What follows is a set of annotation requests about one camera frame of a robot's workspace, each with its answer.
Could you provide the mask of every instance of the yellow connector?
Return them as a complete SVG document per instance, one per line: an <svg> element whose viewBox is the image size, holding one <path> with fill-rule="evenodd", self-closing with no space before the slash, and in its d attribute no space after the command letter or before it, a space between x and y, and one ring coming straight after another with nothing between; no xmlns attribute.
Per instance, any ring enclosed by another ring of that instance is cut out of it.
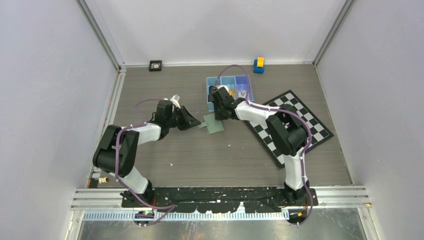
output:
<svg viewBox="0 0 424 240"><path fill-rule="evenodd" d="M264 67L264 58L263 57L258 57L257 58L257 67L258 68L263 68Z"/></svg>

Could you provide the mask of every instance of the white arm segment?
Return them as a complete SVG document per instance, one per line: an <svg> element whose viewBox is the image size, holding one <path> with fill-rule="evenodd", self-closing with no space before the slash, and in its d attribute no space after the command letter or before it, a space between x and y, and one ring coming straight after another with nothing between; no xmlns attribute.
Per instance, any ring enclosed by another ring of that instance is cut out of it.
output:
<svg viewBox="0 0 424 240"><path fill-rule="evenodd" d="M138 145L142 145L151 141L157 141L161 136L161 127L149 122L146 126L136 127L129 130L140 133L138 136Z"/></svg>
<svg viewBox="0 0 424 240"><path fill-rule="evenodd" d="M235 114L237 118L242 121L252 121L254 123L266 126L265 120L276 114L275 111L265 111L249 106L246 101L240 102L235 108Z"/></svg>
<svg viewBox="0 0 424 240"><path fill-rule="evenodd" d="M140 133L138 136L138 145L157 141L161 136L161 127L153 123L147 123L146 126L132 128L129 129L129 131L137 131ZM121 177L120 180L130 187L136 194L143 194L149 184L149 181L141 175L136 166L133 166L129 174L125 177Z"/></svg>
<svg viewBox="0 0 424 240"><path fill-rule="evenodd" d="M302 181L302 165L301 165L301 151L302 147L295 156L284 155L284 166L285 166L285 184L293 190L301 189L304 186Z"/></svg>

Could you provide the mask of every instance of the green cloth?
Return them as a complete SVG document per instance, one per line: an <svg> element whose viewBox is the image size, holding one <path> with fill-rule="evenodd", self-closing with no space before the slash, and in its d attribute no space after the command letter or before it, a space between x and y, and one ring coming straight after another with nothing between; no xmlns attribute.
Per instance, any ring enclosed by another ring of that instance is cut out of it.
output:
<svg viewBox="0 0 424 240"><path fill-rule="evenodd" d="M209 134L214 134L214 133L222 132L222 131L225 130L224 126L223 126L223 122L215 120L215 114L214 113L203 116L203 119L204 119L204 122L202 122L198 126L199 129L206 127L207 132Z"/></svg>

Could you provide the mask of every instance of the checkerboard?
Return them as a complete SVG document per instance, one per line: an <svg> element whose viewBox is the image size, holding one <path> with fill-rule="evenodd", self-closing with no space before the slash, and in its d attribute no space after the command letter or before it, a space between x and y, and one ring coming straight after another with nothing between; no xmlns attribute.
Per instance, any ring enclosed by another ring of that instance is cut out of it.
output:
<svg viewBox="0 0 424 240"><path fill-rule="evenodd" d="M274 97L273 99L265 102L263 105L279 107L283 104L294 106L299 117L301 117L310 128L312 133L312 145L308 148L306 153L334 136L330 130L317 118L317 116L315 116L291 90L288 90L285 93ZM283 154L278 149L276 149L268 127L266 125L260 125L251 121L245 122L250 130L252 130L252 132L258 138L260 143L271 155L276 165L281 169L284 168Z"/></svg>

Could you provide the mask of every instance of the gray wood tabletop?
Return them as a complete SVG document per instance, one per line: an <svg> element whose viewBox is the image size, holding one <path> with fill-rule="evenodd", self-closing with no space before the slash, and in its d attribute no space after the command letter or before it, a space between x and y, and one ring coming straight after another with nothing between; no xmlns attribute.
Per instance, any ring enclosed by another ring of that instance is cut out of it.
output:
<svg viewBox="0 0 424 240"><path fill-rule="evenodd" d="M206 77L216 77L225 66L164 66L160 72L146 67L129 67L126 72L115 125L128 126L143 121L134 105L146 99L170 98L198 120L211 114L206 104ZM306 154L306 175L311 186L349 185L349 176L340 143L331 120L317 73L312 65L266 65L263 74L250 75L253 96L262 104L292 90L334 133L334 137ZM230 68L224 76L242 75ZM150 119L157 102L146 102L139 111ZM279 169L241 121L223 121L225 131L208 134L206 128L186 131L171 129L162 140L138 147L135 166L157 187L282 186L285 170ZM99 187L117 187L115 181Z"/></svg>

